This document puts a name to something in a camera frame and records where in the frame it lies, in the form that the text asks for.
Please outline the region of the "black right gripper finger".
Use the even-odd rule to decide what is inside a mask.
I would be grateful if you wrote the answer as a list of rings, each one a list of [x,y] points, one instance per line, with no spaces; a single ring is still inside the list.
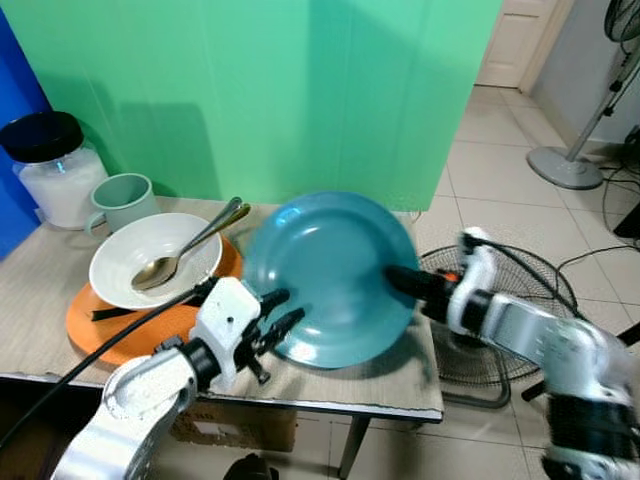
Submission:
[[[445,298],[443,275],[407,266],[390,265],[384,268],[384,278],[396,291],[422,302],[438,302]]]

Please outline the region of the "teal round plate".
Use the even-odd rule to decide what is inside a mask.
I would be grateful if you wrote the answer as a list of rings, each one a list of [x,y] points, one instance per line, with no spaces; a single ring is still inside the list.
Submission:
[[[387,207],[323,191],[293,198],[262,221],[244,255],[242,282],[259,294],[291,294],[269,323],[303,311],[276,344],[279,356],[337,370],[383,355],[406,332],[415,301],[383,271],[417,265],[410,232]]]

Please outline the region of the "silver metal utensil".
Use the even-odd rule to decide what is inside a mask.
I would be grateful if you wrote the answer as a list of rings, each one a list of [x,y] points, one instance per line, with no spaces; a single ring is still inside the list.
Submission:
[[[220,228],[228,227],[228,225],[233,221],[233,216],[236,215],[239,210],[242,210],[243,206],[244,202],[242,197],[233,197],[232,200],[228,202],[227,206],[225,206],[224,209],[221,210],[204,229],[200,230],[200,232],[196,234],[192,241],[184,244],[182,250],[175,253],[175,259],[180,259],[180,257],[193,250],[193,248],[200,246],[200,244],[204,243],[207,238],[212,236],[212,234],[218,233]]]

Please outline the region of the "brown cardboard box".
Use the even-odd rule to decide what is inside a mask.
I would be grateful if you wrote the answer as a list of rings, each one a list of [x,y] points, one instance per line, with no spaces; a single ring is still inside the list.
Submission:
[[[293,410],[198,401],[175,417],[170,435],[178,442],[292,452],[296,422]]]

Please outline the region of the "gold metal spoon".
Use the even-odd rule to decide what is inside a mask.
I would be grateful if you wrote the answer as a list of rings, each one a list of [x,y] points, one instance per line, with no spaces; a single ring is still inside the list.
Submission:
[[[237,223],[237,221],[244,218],[244,216],[250,214],[251,209],[251,205],[244,204],[243,209],[239,210],[237,214],[233,216],[233,221],[228,225],[228,227],[230,227],[230,225],[233,225],[234,223]],[[219,232],[221,232],[221,230],[227,229],[228,227],[220,228]],[[131,282],[132,287],[136,289],[136,291],[151,291],[151,289],[160,287],[160,285],[169,282],[169,280],[172,279],[175,274],[177,274],[177,270],[180,266],[180,260],[182,260],[182,257],[180,257],[180,259],[175,259],[175,255],[172,255],[160,257],[160,259],[155,259],[154,261],[150,262],[150,264],[145,266],[145,268],[138,271],[136,275],[134,275],[134,278]]]

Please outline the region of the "grey metal table leg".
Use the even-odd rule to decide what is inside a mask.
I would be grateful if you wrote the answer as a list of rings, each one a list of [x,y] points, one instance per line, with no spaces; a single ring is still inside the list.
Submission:
[[[369,431],[370,422],[369,416],[353,416],[349,421],[346,443],[344,443],[337,476],[335,476],[338,480],[348,480],[349,475],[352,474],[358,453],[360,453],[367,431]]]

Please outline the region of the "white ceramic bowl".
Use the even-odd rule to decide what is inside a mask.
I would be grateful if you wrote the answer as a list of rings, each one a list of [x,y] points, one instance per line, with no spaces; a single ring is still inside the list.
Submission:
[[[133,288],[134,275],[152,260],[173,256],[201,232],[209,220],[188,212],[160,212],[110,234],[93,255],[90,284],[93,293],[111,306],[143,310],[172,300],[215,273],[223,255],[221,237],[207,239],[182,257],[169,282],[151,291]]]

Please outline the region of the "orange round plate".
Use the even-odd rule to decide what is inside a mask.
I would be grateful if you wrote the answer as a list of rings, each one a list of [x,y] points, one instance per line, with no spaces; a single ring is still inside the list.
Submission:
[[[219,275],[239,276],[243,270],[243,259],[241,252],[228,239],[221,241],[224,259],[219,262]],[[100,300],[93,293],[91,284],[84,284],[76,297],[70,302],[65,315],[65,329],[70,339],[70,343],[83,353],[95,352],[105,340],[109,340],[113,335],[133,323],[138,317],[142,317],[141,311],[132,312],[122,316],[108,317],[108,319],[95,321],[93,314],[100,310],[109,310],[111,305]],[[189,338],[189,330],[195,326],[198,307],[184,303],[182,306],[175,306],[166,311],[165,314],[155,317],[150,323],[142,325],[140,329],[120,340],[108,352],[104,353],[99,360],[104,364],[118,366],[124,364],[134,357],[151,355],[156,348],[161,346],[165,340],[174,337],[186,342]]]

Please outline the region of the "grey standing fan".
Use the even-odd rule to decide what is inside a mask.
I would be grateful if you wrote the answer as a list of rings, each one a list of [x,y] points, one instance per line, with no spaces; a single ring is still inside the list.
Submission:
[[[541,77],[535,100],[550,100],[549,119],[559,118],[579,131],[564,147],[536,147],[527,164],[544,180],[563,189],[602,186],[602,170],[584,156],[599,124],[625,102],[639,70],[640,0],[575,0],[584,15],[596,20],[599,33],[585,35],[571,27],[570,37],[558,38]]]

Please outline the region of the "pale green mug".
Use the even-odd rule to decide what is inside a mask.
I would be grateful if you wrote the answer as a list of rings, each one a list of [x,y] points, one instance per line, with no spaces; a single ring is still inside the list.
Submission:
[[[102,180],[90,193],[91,212],[84,221],[83,232],[99,238],[93,228],[104,223],[108,234],[120,230],[133,221],[160,214],[154,183],[146,175],[122,173]]]

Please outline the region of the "black furniture piece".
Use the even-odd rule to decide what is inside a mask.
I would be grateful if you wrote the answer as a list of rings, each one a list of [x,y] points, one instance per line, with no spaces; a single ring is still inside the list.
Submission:
[[[636,205],[616,227],[612,228],[614,236],[622,241],[639,241],[640,239],[640,207]]]

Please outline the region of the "green backdrop screen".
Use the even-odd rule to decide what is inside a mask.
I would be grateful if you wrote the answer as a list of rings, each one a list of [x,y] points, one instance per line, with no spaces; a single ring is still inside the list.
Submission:
[[[0,0],[52,109],[160,195],[433,205],[502,0]]]

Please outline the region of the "glass jar with black lid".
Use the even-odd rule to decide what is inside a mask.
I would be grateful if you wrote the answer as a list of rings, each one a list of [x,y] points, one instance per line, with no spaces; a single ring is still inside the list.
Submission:
[[[36,111],[0,128],[0,148],[51,227],[83,230],[95,211],[91,195],[108,179],[81,123],[65,111]]]

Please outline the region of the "white panel door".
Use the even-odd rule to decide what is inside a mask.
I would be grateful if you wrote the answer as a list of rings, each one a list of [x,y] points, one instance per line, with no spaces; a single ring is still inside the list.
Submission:
[[[475,84],[516,88],[563,0],[502,0]]]

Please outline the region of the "blue panel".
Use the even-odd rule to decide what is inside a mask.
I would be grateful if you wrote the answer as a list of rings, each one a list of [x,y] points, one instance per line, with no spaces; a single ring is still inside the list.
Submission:
[[[17,36],[0,9],[0,129],[15,119],[50,109]],[[40,227],[37,205],[19,182],[17,161],[0,147],[0,261]]]

